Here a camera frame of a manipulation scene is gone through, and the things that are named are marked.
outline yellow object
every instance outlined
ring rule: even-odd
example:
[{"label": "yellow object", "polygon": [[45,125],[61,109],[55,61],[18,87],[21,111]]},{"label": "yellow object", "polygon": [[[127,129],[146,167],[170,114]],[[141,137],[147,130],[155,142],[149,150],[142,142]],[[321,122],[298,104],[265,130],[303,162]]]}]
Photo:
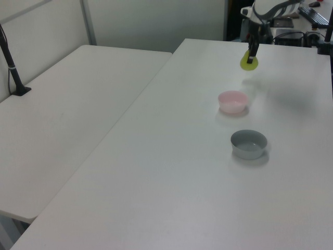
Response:
[{"label": "yellow object", "polygon": [[247,61],[248,61],[248,58],[249,58],[249,53],[250,51],[247,50],[243,56],[243,58],[240,60],[240,66],[243,70],[254,70],[256,69],[256,67],[258,67],[258,59],[256,57],[254,57],[253,61],[251,64],[248,64]]}]

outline table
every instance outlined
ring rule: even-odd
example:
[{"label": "table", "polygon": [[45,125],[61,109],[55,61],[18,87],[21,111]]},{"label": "table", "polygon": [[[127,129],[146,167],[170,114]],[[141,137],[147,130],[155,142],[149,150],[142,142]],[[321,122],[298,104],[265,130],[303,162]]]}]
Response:
[{"label": "table", "polygon": [[170,53],[82,46],[0,104],[0,214],[31,223]]},{"label": "table", "polygon": [[[329,57],[261,45],[247,72],[246,49],[186,39],[12,250],[331,249]],[[226,90],[248,111],[219,112]],[[232,155],[240,129],[263,157]]]}]

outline white wall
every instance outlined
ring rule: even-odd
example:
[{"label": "white wall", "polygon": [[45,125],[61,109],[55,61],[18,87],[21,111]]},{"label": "white wall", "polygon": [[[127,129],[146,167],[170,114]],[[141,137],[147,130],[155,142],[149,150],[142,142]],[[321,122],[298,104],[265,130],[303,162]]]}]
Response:
[{"label": "white wall", "polygon": [[185,38],[222,40],[227,0],[84,0],[96,44],[173,53]]},{"label": "white wall", "polygon": [[[80,0],[52,0],[3,24],[3,28],[23,84],[88,44]],[[7,70],[0,51],[0,102],[8,97]]]}]

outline cable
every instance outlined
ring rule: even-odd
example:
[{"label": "cable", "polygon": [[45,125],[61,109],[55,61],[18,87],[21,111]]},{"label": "cable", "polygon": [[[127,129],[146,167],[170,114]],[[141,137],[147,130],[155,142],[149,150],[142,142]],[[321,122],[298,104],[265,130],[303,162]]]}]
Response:
[{"label": "cable", "polygon": [[0,23],[0,30],[1,30],[2,34],[4,35],[4,37],[5,37],[6,44],[8,45],[8,41],[7,41],[7,37],[6,37],[6,33],[5,33],[4,29],[3,29],[2,26],[1,26],[1,23]]},{"label": "cable", "polygon": [[286,33],[283,33],[283,34],[280,34],[280,35],[277,35],[276,37],[273,38],[273,41],[277,38],[281,38],[282,36],[285,36],[285,35],[291,35],[291,34],[303,34],[305,35],[304,32],[302,31],[293,31],[293,32],[286,32]]},{"label": "cable", "polygon": [[10,91],[10,70],[8,69],[8,91],[9,91],[9,95],[11,95],[11,91]]},{"label": "cable", "polygon": [[[4,29],[1,26],[1,23],[0,23],[0,31],[4,35],[5,40],[6,40],[6,44],[8,46],[8,40],[7,40],[7,37],[6,37],[6,33],[5,33]],[[11,95],[11,91],[10,91],[10,69],[9,68],[8,68],[8,91],[9,91],[9,95]]]}]

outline white robot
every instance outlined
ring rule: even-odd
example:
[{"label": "white robot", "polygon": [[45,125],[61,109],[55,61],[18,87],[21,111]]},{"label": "white robot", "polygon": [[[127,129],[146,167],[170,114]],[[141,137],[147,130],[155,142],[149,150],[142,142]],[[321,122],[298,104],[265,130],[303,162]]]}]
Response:
[{"label": "white robot", "polygon": [[255,0],[252,7],[241,9],[241,14],[249,18],[249,56],[251,64],[259,48],[259,37],[267,32],[267,22],[275,17],[295,12],[303,0]]}]

